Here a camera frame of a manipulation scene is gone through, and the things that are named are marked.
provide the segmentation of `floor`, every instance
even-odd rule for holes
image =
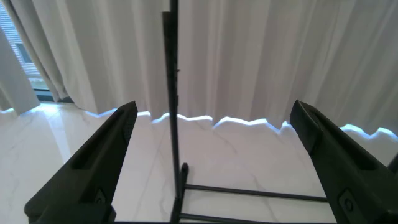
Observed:
[[[168,118],[140,113],[113,200],[117,220],[167,221],[174,200]],[[17,116],[0,113],[0,223],[27,223],[24,204],[110,114],[93,116],[73,104],[41,104]],[[312,162],[291,126],[178,119],[188,183],[325,196]],[[384,164],[397,138],[347,130]],[[327,203],[187,191],[184,213],[270,222],[335,222]]]

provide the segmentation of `glossy floor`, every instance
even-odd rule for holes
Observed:
[[[42,104],[0,114],[0,223],[27,223],[24,204],[110,116],[95,118],[72,104]],[[178,120],[188,183],[324,196],[295,131],[265,124]],[[388,164],[398,142],[379,133],[349,134]],[[174,200],[168,118],[139,116],[113,200],[117,220],[167,221]],[[326,203],[187,191],[183,212],[270,222],[335,222]]]

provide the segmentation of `white curtain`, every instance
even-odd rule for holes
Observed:
[[[94,113],[131,100],[167,112],[167,1],[4,2],[55,95]],[[398,133],[397,3],[180,1],[178,112],[279,128],[300,99],[339,126]]]

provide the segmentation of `horizontal black bar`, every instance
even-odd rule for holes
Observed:
[[[193,185],[193,184],[187,184],[187,185],[185,185],[185,188],[190,189],[190,190],[207,190],[207,191],[213,191],[213,192],[223,192],[223,193],[232,193],[232,194],[257,195],[257,196],[263,196],[263,197],[277,197],[277,198],[287,198],[287,199],[296,199],[296,200],[308,200],[308,201],[313,201],[313,202],[328,202],[328,199],[325,197],[283,194],[283,193],[274,193],[274,192],[261,192],[261,191],[257,191],[257,190],[229,189],[229,188],[224,188],[224,187],[209,187],[209,186]]]
[[[181,219],[188,220],[200,220],[205,222],[220,222],[220,223],[263,223],[263,224],[336,224],[336,223],[311,223],[311,222],[295,222],[295,223],[282,223],[282,222],[260,222],[260,221],[250,221],[250,220],[240,220],[235,218],[221,218],[221,217],[211,217],[206,215],[192,215],[181,213]]]

